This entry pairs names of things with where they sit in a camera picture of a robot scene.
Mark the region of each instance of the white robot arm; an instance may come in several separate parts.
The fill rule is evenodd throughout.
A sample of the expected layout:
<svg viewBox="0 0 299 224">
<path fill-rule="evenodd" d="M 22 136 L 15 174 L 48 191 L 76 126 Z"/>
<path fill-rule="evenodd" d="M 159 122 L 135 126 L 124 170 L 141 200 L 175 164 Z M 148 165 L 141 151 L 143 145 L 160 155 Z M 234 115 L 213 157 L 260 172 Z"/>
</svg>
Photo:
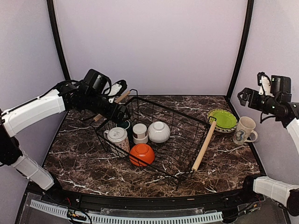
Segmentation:
<svg viewBox="0 0 299 224">
<path fill-rule="evenodd" d="M 60 82 L 42 96 L 3 111 L 0 123 L 1 166 L 12 166 L 43 190 L 51 189 L 55 184 L 55 177 L 25 153 L 15 135 L 44 118 L 72 108 L 100 113 L 116 123 L 126 120 L 130 116 L 126 107 L 114 103 L 114 98 L 126 88 L 124 80 L 111 85 L 107 76 L 89 70 L 81 81 Z"/>
<path fill-rule="evenodd" d="M 271 76 L 271 79 L 263 72 L 257 75 L 260 91 L 245 88 L 238 93 L 241 105 L 259 110 L 262 114 L 273 114 L 262 118 L 261 122 L 268 118 L 281 121 L 291 135 L 299 153 L 299 103 L 291 102 L 291 79 L 283 76 Z M 284 205 L 292 216 L 299 215 L 299 185 L 291 185 L 273 180 L 267 176 L 245 178 L 254 192 L 263 194 Z"/>
</svg>

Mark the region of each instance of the black wire basket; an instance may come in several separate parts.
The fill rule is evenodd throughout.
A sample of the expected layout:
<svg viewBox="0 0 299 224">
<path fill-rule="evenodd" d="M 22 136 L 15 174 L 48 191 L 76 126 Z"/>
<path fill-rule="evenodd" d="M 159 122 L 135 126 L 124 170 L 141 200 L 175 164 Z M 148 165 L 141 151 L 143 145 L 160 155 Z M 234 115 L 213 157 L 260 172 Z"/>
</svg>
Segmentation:
<svg viewBox="0 0 299 224">
<path fill-rule="evenodd" d="M 192 166 L 211 125 L 141 97 L 132 97 L 125 103 L 125 106 L 129 109 L 131 115 L 129 121 L 132 126 L 143 123 L 149 127 L 153 122 L 162 121 L 169 126 L 171 136 L 164 143 L 154 143 L 149 140 L 147 144 L 153 148 L 155 160 L 152 164 L 148 164 L 104 137 L 105 130 L 115 127 L 115 123 L 105 120 L 95 129 L 105 151 L 112 152 L 111 146 L 115 147 L 117 151 L 114 150 L 114 154 L 118 153 L 119 157 L 128 162 L 130 162 L 130 158 L 135 160 L 139 163 L 140 169 L 144 169 L 155 178 L 176 187 L 186 178 L 191 178 L 193 175 Z M 130 148 L 134 146 L 132 141 L 129 144 Z"/>
</svg>

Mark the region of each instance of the mug handle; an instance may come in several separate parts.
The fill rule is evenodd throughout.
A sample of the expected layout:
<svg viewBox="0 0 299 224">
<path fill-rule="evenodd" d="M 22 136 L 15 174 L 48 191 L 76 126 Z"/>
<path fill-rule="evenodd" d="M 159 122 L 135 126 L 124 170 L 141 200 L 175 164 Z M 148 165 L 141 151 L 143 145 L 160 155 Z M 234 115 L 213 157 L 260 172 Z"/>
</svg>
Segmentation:
<svg viewBox="0 0 299 224">
<path fill-rule="evenodd" d="M 104 131 L 104 138 L 107 139 L 107 140 L 108 140 L 108 137 L 107 137 L 107 136 L 108 136 L 108 133 L 109 133 L 109 130 L 105 130 L 105 131 Z"/>
<path fill-rule="evenodd" d="M 256 136 L 256 138 L 255 138 L 254 140 L 245 140 L 245 142 L 254 142 L 254 141 L 257 140 L 257 138 L 258 138 L 258 134 L 257 134 L 257 132 L 254 131 L 254 130 L 252 130 L 251 133 L 253 133 L 253 134 Z"/>
</svg>

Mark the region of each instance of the black cable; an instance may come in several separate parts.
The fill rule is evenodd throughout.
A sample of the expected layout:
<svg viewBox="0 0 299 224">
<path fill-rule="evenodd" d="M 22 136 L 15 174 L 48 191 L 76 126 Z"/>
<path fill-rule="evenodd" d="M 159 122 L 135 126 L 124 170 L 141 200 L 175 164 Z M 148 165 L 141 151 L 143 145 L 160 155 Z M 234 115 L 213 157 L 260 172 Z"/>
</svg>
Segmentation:
<svg viewBox="0 0 299 224">
<path fill-rule="evenodd" d="M 263 118 L 263 112 L 261 113 L 261 117 L 260 117 L 260 124 L 263 123 L 265 120 L 269 119 L 269 118 L 275 118 L 275 115 L 271 115 L 268 117 Z"/>
<path fill-rule="evenodd" d="M 75 220 L 73 219 L 72 216 L 70 216 L 69 218 L 71 219 L 71 220 L 69 220 L 69 222 L 72 223 L 72 224 L 82 224 L 82 223 L 79 222 L 79 221 L 75 221 Z"/>
<path fill-rule="evenodd" d="M 237 196 L 238 194 L 240 194 L 240 192 L 234 193 L 234 194 L 232 194 L 232 195 L 222 196 L 220 199 L 223 199 L 223 198 L 229 198 L 229 197 L 233 197 L 233 196 Z"/>
<path fill-rule="evenodd" d="M 48 196 L 48 197 L 49 197 L 52 201 L 54 201 L 55 203 L 57 203 L 57 204 L 59 204 L 59 205 L 61 205 L 61 206 L 66 206 L 66 207 L 68 208 L 68 210 L 69 210 L 69 209 L 72 209 L 72 210 L 74 210 L 74 212 L 75 212 L 75 211 L 80 211 L 80 212 L 82 212 L 82 213 L 89 219 L 90 224 L 93 224 L 92 219 L 91 219 L 91 218 L 89 217 L 89 215 L 88 215 L 86 212 L 84 212 L 82 209 L 77 209 L 77 208 L 72 207 L 72 206 L 70 206 L 70 205 L 62 204 L 62 203 L 60 203 L 60 202 L 54 200 L 50 195 L 48 195 L 48 194 L 46 194 L 46 193 L 45 193 L 45 195 Z"/>
<path fill-rule="evenodd" d="M 109 89 L 109 93 L 105 93 L 105 94 L 98 94 L 99 97 L 117 97 L 117 96 L 120 96 L 119 92 L 112 95 L 112 96 L 109 96 L 111 90 L 112 90 L 112 83 L 111 83 L 111 80 L 110 78 L 108 77 L 105 77 L 105 79 L 107 80 L 108 84 L 109 84 L 109 87 L 107 87 L 106 89 L 103 90 L 103 92 L 106 92 L 108 89 Z"/>
<path fill-rule="evenodd" d="M 288 209 L 282 203 L 280 203 L 280 202 L 277 202 L 277 203 L 278 203 L 279 208 L 288 211 Z"/>
<path fill-rule="evenodd" d="M 268 81 L 269 81 L 269 86 L 271 86 L 271 79 L 269 78 L 269 76 L 267 76 L 265 73 L 263 74 L 263 76 L 265 76 Z M 261 83 L 262 89 L 263 89 L 263 95 L 266 95 L 265 89 L 263 88 L 263 82 Z"/>
<path fill-rule="evenodd" d="M 82 110 L 82 111 L 83 111 L 83 113 L 81 112 L 81 114 L 80 114 L 80 118 L 78 119 L 79 121 L 84 121 L 83 117 L 84 117 L 85 114 L 86 114 L 86 110 Z"/>
<path fill-rule="evenodd" d="M 238 215 L 238 216 L 235 216 L 235 217 L 233 217 L 233 218 L 239 218 L 239 217 L 241 217 L 241 216 L 243 216 L 243 215 L 246 215 L 246 213 L 242 213 L 242 214 L 240 214 L 240 215 Z"/>
<path fill-rule="evenodd" d="M 250 209 L 254 204 L 256 204 L 256 202 L 251 203 L 250 205 L 246 206 L 244 209 L 241 209 L 240 211 L 238 211 L 237 213 L 235 213 L 231 216 L 225 217 L 225 219 L 232 219 L 232 218 L 235 218 L 235 216 L 239 217 L 240 212 L 245 212 L 245 210 Z"/>
</svg>

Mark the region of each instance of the small white cup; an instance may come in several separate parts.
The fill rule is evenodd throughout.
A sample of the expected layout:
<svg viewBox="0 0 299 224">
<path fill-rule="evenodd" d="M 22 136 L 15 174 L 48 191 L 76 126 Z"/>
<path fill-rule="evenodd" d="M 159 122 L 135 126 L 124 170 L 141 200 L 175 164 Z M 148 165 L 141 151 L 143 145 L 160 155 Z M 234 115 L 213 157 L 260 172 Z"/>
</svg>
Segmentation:
<svg viewBox="0 0 299 224">
<path fill-rule="evenodd" d="M 109 140 L 111 143 L 115 144 L 122 150 L 130 152 L 130 145 L 128 140 L 127 131 L 122 127 L 114 127 L 111 130 L 104 131 L 105 139 Z M 125 157 L 126 154 L 110 144 L 111 151 L 114 155 L 119 157 Z"/>
<path fill-rule="evenodd" d="M 140 144 L 140 143 L 148 143 L 149 141 L 149 138 L 148 138 L 148 135 L 146 135 L 143 139 L 137 139 L 133 136 L 133 142 L 137 145 L 137 144 Z"/>
<path fill-rule="evenodd" d="M 133 137 L 136 139 L 144 139 L 147 136 L 147 127 L 144 124 L 136 124 L 133 127 Z"/>
</svg>

